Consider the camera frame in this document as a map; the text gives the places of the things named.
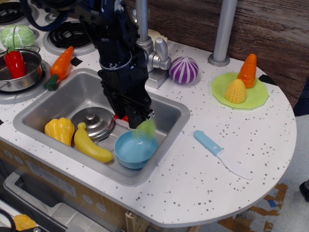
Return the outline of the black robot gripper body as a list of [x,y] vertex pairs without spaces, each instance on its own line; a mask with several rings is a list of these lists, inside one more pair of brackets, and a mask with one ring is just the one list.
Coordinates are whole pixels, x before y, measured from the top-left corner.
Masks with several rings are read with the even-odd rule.
[[119,118],[126,116],[126,106],[130,103],[137,105],[142,114],[151,109],[152,100],[145,90],[147,63],[147,57],[128,57],[124,62],[99,58],[101,70],[98,75],[102,79],[104,94]]

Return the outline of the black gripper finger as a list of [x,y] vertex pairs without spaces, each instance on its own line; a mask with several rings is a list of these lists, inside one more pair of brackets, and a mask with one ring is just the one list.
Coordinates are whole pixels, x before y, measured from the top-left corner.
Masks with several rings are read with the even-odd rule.
[[126,116],[131,129],[136,129],[144,121],[142,110],[133,103],[126,106]]
[[155,112],[152,109],[146,110],[144,113],[146,120],[150,120],[155,116]]

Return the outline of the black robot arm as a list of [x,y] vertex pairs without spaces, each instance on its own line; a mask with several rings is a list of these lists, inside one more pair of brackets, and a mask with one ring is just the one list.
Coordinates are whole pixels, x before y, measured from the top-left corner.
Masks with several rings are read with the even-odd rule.
[[58,17],[46,26],[38,25],[31,15],[29,1],[20,1],[31,25],[40,31],[57,29],[68,18],[82,24],[86,35],[98,50],[104,95],[116,115],[127,116],[130,128],[154,116],[151,98],[145,90],[148,79],[148,55],[137,44],[138,26],[128,16],[123,0],[34,0],[46,12],[57,11]]

